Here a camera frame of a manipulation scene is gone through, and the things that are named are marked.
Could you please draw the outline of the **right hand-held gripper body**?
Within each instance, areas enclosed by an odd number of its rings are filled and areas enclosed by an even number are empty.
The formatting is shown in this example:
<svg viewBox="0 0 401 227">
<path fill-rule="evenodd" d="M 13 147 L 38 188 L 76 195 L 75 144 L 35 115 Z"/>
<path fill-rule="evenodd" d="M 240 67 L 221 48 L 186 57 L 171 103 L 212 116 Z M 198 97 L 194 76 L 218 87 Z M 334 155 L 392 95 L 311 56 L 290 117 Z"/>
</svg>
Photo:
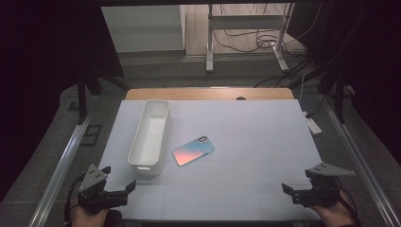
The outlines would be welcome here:
<svg viewBox="0 0 401 227">
<path fill-rule="evenodd" d="M 321 162 L 305 171 L 312 188 L 291 190 L 294 204 L 329 207 L 340 200 L 340 176 L 354 177 L 353 170 Z"/>
</svg>

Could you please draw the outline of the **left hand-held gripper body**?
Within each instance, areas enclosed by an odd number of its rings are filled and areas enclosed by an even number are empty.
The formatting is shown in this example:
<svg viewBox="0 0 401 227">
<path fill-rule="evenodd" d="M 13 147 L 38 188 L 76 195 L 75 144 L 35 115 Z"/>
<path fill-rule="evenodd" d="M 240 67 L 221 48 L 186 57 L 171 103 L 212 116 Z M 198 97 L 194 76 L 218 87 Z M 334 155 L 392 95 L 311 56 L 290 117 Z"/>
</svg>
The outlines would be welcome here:
<svg viewBox="0 0 401 227">
<path fill-rule="evenodd" d="M 100 210 L 124 206 L 128 203 L 125 190 L 108 192 L 105 190 L 108 174 L 96 166 L 89 166 L 78 189 L 78 205 L 93 214 Z"/>
</svg>

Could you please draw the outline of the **white plastic bin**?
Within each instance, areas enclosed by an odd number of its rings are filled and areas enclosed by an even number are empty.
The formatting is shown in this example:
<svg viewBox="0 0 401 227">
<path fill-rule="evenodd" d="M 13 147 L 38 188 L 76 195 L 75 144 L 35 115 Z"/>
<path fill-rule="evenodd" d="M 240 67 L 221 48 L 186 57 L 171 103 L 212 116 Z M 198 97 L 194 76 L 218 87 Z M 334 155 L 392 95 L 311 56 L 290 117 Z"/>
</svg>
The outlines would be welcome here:
<svg viewBox="0 0 401 227">
<path fill-rule="evenodd" d="M 170 121 L 170 102 L 148 100 L 134 136 L 128 162 L 138 174 L 156 176 L 164 166 Z"/>
</svg>

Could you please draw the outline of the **pink and blue phone case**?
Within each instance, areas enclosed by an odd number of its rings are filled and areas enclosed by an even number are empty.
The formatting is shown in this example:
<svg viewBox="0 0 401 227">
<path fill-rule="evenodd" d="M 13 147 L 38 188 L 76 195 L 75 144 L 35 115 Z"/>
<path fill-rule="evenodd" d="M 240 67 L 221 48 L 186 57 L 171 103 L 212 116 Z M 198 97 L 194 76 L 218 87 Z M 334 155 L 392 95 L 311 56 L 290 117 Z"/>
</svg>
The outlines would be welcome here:
<svg viewBox="0 0 401 227">
<path fill-rule="evenodd" d="M 172 155 L 178 166 L 186 166 L 215 150 L 213 143 L 207 136 L 194 139 L 175 148 Z"/>
</svg>

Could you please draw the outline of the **person's right hand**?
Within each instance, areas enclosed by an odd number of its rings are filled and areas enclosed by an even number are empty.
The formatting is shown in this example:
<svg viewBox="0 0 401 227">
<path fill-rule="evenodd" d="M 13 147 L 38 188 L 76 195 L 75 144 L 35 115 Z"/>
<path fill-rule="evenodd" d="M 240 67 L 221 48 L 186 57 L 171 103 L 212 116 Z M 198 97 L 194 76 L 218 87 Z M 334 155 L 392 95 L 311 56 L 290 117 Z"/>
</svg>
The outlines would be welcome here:
<svg viewBox="0 0 401 227">
<path fill-rule="evenodd" d="M 356 222 L 352 214 L 340 203 L 330 207 L 311 206 L 320 221 L 310 224 L 310 227 L 355 227 Z"/>
</svg>

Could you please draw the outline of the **person's left hand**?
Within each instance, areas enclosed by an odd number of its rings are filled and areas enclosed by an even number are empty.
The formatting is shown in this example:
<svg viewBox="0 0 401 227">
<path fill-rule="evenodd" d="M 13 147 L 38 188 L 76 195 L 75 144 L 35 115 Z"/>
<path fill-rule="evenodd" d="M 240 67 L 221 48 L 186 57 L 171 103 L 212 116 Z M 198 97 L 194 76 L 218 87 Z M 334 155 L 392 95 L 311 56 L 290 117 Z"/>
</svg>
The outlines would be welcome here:
<svg viewBox="0 0 401 227">
<path fill-rule="evenodd" d="M 72 227 L 103 227 L 108 213 L 109 209 L 91 214 L 77 206 L 72 216 Z"/>
</svg>

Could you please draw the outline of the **black floor plate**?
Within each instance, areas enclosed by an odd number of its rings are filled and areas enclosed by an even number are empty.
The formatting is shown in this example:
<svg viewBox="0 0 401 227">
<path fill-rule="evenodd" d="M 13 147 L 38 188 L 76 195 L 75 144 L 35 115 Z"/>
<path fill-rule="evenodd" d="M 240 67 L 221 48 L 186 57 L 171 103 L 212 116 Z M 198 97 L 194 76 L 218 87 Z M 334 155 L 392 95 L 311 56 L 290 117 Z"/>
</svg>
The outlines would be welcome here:
<svg viewBox="0 0 401 227">
<path fill-rule="evenodd" d="M 81 139 L 80 145 L 82 147 L 95 146 L 99 138 L 101 128 L 101 125 L 89 125 Z"/>
</svg>

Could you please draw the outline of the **white board sheet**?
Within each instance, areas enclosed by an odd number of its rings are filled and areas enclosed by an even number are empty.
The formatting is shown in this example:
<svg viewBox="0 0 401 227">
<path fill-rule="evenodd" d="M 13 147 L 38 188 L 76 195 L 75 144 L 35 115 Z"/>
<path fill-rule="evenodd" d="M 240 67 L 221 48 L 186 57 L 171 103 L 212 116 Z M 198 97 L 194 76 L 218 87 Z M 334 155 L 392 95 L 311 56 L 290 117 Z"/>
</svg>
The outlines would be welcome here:
<svg viewBox="0 0 401 227">
<path fill-rule="evenodd" d="M 173 101 L 164 168 L 140 176 L 128 156 L 144 104 L 121 103 L 100 161 L 112 173 L 107 189 L 136 181 L 124 218 L 147 220 L 311 220 L 282 184 L 307 188 L 305 170 L 321 157 L 300 105 L 287 100 Z M 207 136 L 215 150 L 178 166 L 172 151 Z"/>
</svg>

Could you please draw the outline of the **white power strip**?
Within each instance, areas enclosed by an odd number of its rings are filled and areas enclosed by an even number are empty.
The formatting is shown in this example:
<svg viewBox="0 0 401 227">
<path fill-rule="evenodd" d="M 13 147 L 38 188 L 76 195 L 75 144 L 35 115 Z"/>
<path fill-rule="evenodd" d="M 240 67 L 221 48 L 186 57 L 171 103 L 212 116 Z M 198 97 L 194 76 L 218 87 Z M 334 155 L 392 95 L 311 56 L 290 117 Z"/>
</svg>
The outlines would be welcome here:
<svg viewBox="0 0 401 227">
<path fill-rule="evenodd" d="M 305 122 L 310 132 L 313 135 L 318 135 L 323 132 L 322 129 L 316 124 L 316 122 L 311 118 L 311 116 L 307 112 L 304 112 L 304 116 L 305 116 Z"/>
</svg>

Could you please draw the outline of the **black metal stand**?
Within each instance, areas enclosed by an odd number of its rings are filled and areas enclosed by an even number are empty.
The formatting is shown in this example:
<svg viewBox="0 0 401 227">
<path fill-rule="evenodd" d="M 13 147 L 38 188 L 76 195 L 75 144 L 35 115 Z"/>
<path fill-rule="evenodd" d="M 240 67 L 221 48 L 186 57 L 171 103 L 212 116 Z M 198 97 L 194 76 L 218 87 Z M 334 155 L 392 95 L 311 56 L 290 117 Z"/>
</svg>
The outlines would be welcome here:
<svg viewBox="0 0 401 227">
<path fill-rule="evenodd" d="M 318 91 L 321 94 L 328 94 L 332 88 L 335 88 L 335 115 L 340 123 L 344 123 L 342 113 L 344 98 L 344 76 L 342 75 L 340 69 L 327 69 L 318 85 Z"/>
<path fill-rule="evenodd" d="M 106 79 L 110 83 L 116 85 L 122 90 L 128 92 L 132 89 L 132 86 L 107 75 L 101 76 L 103 79 Z M 89 92 L 92 95 L 99 96 L 102 93 L 102 86 L 96 76 L 86 76 L 83 74 L 78 75 L 78 110 L 79 110 L 79 119 L 78 124 L 82 125 L 85 118 L 88 115 L 87 104 L 86 104 L 86 89 L 89 89 Z"/>
</svg>

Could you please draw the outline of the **black curtain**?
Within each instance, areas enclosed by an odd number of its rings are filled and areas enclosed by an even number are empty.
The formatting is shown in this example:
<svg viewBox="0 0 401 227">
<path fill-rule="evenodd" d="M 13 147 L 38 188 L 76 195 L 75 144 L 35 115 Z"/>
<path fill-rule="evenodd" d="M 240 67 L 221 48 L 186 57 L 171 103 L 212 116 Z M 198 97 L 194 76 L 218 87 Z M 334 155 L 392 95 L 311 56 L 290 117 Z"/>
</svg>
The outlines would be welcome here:
<svg viewBox="0 0 401 227">
<path fill-rule="evenodd" d="M 328 0 L 294 5 L 288 34 L 319 63 L 345 40 L 357 8 L 369 9 L 341 58 L 341 75 L 357 112 L 401 163 L 401 0 Z"/>
<path fill-rule="evenodd" d="M 0 202 L 44 137 L 61 93 L 122 67 L 100 6 L 0 0 Z"/>
</svg>

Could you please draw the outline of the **wooden table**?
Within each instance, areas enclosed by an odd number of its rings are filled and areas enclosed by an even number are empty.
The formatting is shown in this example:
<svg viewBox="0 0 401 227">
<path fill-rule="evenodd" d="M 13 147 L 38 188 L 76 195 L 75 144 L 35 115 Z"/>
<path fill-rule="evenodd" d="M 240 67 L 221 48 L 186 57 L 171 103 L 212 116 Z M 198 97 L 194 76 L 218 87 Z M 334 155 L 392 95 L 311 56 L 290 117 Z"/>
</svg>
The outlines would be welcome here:
<svg viewBox="0 0 401 227">
<path fill-rule="evenodd" d="M 288 88 L 143 88 L 130 89 L 126 100 L 276 100 L 293 99 Z"/>
</svg>

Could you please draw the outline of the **white cabinet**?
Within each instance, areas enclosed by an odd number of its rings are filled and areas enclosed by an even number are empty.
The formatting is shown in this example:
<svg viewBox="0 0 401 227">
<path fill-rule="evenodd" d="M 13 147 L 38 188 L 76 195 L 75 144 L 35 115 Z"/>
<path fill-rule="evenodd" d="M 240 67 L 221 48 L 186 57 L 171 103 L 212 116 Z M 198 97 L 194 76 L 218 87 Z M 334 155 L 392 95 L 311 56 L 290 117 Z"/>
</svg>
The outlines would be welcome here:
<svg viewBox="0 0 401 227">
<path fill-rule="evenodd" d="M 183 7 L 102 7 L 118 53 L 184 50 Z"/>
</svg>

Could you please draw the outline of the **aluminium rail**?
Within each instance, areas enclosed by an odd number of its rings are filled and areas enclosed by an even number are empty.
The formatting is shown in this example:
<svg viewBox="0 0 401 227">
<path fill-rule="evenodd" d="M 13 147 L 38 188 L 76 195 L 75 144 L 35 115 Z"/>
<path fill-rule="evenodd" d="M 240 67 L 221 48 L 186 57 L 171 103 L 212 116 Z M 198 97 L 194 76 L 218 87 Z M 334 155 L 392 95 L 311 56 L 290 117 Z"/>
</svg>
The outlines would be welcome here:
<svg viewBox="0 0 401 227">
<path fill-rule="evenodd" d="M 88 113 L 76 125 L 27 227 L 44 227 L 91 118 L 92 114 Z"/>
<path fill-rule="evenodd" d="M 328 112 L 343 144 L 346 146 L 348 153 L 356 166 L 357 172 L 364 181 L 375 206 L 377 207 L 381 217 L 383 217 L 387 227 L 401 227 L 401 218 L 397 216 L 392 203 L 385 194 L 384 189 L 377 181 L 373 171 L 368 167 L 367 162 L 362 156 L 361 150 L 351 133 L 348 131 L 344 123 L 341 123 L 335 114 L 334 104 L 328 97 L 323 97 L 325 109 Z"/>
</svg>

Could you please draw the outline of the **white metal desk frame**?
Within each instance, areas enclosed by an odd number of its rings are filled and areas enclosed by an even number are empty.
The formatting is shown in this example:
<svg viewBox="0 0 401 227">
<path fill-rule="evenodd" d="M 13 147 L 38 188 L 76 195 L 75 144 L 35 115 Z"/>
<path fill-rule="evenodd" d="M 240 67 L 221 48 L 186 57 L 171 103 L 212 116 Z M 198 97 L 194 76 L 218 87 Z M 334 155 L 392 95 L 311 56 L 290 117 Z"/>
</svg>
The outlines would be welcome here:
<svg viewBox="0 0 401 227">
<path fill-rule="evenodd" d="M 214 15 L 212 5 L 208 5 L 208 40 L 206 50 L 206 72 L 212 73 L 213 66 L 213 31 L 223 29 L 278 29 L 278 37 L 272 51 L 282 72 L 288 71 L 288 65 L 282 53 L 282 42 L 293 8 L 290 3 L 283 15 Z"/>
</svg>

